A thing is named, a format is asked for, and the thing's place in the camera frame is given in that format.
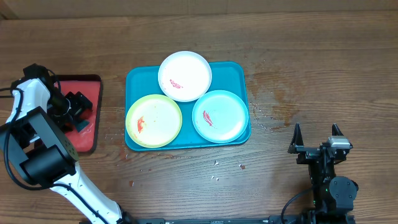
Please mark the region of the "yellow-green plate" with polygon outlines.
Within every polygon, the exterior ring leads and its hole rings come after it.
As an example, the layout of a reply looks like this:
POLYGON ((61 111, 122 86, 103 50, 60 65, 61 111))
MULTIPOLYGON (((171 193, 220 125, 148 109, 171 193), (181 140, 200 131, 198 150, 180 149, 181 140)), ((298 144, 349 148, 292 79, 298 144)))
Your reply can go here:
POLYGON ((182 128, 182 112, 174 100, 159 94, 139 98, 126 115, 128 136, 139 146, 158 148, 172 142, 182 128))

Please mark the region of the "dark green sponge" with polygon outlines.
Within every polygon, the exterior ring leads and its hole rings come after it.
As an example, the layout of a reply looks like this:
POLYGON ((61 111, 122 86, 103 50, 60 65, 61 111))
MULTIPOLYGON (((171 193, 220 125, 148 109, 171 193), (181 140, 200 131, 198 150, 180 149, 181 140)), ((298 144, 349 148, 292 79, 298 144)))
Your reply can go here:
POLYGON ((81 121, 77 121, 75 122, 75 129, 77 130, 77 132, 81 132, 85 127, 87 127, 89 125, 89 121, 88 120, 81 120, 81 121))

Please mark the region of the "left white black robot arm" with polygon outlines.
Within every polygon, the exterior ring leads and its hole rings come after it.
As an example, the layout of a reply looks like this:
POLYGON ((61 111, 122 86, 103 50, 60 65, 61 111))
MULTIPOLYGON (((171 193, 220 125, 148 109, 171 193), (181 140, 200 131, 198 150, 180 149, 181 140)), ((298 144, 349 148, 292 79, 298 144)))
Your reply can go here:
POLYGON ((135 223, 86 176, 79 154, 96 149, 103 94, 99 75, 60 75, 29 65, 7 88, 14 104, 1 126, 6 171, 19 187, 50 189, 89 223, 135 223))

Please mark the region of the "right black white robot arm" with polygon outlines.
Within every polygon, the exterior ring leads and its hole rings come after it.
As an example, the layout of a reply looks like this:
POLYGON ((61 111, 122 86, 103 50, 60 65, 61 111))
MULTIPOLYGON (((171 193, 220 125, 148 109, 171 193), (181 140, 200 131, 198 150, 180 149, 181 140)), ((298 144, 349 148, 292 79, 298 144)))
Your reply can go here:
POLYGON ((354 209, 358 184, 344 176, 337 176, 335 166, 346 160, 353 145, 332 125, 332 134, 318 147, 305 147, 300 125, 296 124, 294 135, 288 148, 289 154, 296 154, 297 164, 308 165, 311 188, 292 197, 283 207, 282 223, 354 223, 348 213, 354 209), (297 198, 311 192, 314 207, 304 210, 296 218, 285 218, 287 207, 297 198))

